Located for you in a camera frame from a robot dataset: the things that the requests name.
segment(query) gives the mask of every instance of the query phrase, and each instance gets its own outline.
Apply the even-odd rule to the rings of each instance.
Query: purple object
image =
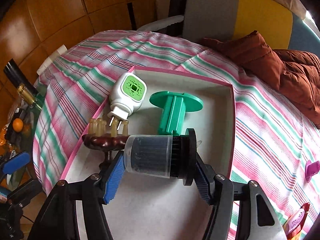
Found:
[[[305,169],[305,176],[307,182],[310,182],[311,177],[317,174],[320,171],[320,161],[316,161],[311,163],[310,160],[307,161],[306,169]]]
[[[287,222],[284,224],[284,232],[286,236],[297,228],[297,226],[302,221],[303,216],[304,216],[304,209],[300,208],[287,220]]]

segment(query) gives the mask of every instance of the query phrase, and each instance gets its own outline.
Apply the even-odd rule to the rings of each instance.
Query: black cable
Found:
[[[28,219],[30,222],[32,222],[34,224],[34,222],[30,219],[30,218],[27,218],[26,216],[22,215],[24,218]]]

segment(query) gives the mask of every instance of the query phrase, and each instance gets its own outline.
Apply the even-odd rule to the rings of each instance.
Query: green plastic stand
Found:
[[[203,108],[200,98],[187,93],[156,92],[151,95],[149,101],[163,109],[158,128],[159,135],[181,135],[186,112],[196,112]]]

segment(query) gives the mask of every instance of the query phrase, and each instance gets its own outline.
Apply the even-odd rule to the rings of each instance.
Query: yellow fabric panel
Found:
[[[292,13],[273,0],[239,0],[232,39],[257,30],[272,49],[287,49],[292,30]]]

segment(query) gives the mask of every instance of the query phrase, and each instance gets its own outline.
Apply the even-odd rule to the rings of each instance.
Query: metal screw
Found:
[[[222,174],[217,174],[217,175],[216,175],[216,178],[217,178],[218,180],[225,180],[225,179],[226,179],[226,177],[223,176]]]
[[[65,184],[66,184],[66,181],[65,181],[64,179],[59,180],[59,181],[57,182],[57,185],[58,185],[59,187],[62,187],[62,186],[64,186]]]
[[[251,186],[254,186],[254,187],[259,186],[259,183],[256,182],[255,180],[250,180],[250,184],[251,184]]]
[[[91,176],[90,176],[90,179],[92,179],[92,180],[97,180],[97,179],[99,179],[100,178],[100,175],[98,174],[98,173],[94,173],[94,174],[92,174]]]

